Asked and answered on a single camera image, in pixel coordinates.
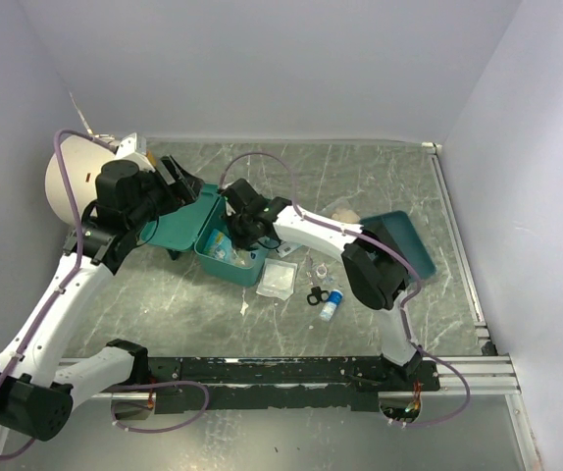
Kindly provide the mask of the white gauze pad packet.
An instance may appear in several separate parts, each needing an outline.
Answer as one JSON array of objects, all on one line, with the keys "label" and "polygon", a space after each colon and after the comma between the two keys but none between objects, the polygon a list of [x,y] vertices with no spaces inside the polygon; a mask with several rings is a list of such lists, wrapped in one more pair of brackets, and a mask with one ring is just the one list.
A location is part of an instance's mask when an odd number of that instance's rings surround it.
[{"label": "white gauze pad packet", "polygon": [[265,297],[288,300],[294,293],[296,272],[296,263],[267,258],[256,293]]}]

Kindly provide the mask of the cotton ball bag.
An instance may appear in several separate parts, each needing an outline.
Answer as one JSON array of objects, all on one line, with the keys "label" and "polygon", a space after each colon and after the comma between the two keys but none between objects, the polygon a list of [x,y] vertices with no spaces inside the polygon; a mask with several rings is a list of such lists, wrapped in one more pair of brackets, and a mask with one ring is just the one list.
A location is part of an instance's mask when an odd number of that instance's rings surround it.
[{"label": "cotton ball bag", "polygon": [[339,198],[322,210],[322,215],[343,224],[359,224],[360,216],[346,198]]}]

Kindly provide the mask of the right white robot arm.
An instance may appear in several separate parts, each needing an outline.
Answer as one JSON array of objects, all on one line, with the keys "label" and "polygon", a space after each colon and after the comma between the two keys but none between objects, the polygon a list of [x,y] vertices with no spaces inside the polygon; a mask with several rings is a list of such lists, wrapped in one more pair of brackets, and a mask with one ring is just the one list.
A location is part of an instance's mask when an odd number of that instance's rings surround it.
[{"label": "right white robot arm", "polygon": [[418,377],[422,351],[405,306],[421,279],[381,223],[348,224],[307,211],[295,201],[267,199],[245,179],[219,189],[227,203],[230,240],[248,249],[263,238],[292,242],[339,261],[351,293],[376,312],[385,382],[405,390]]}]

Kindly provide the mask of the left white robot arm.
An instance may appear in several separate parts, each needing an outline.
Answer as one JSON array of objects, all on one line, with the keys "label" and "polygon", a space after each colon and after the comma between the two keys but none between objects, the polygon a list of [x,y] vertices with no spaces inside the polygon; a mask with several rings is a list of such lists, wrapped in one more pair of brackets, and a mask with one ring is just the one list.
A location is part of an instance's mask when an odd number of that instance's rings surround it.
[{"label": "left white robot arm", "polygon": [[0,353],[0,426],[32,440],[54,438],[96,393],[148,385],[148,350],[128,340],[111,340],[68,369],[60,360],[87,304],[137,248],[145,226],[196,202],[204,185],[171,156],[152,170],[110,161],[94,183],[96,196],[83,210],[81,229],[68,236],[50,286]]}]

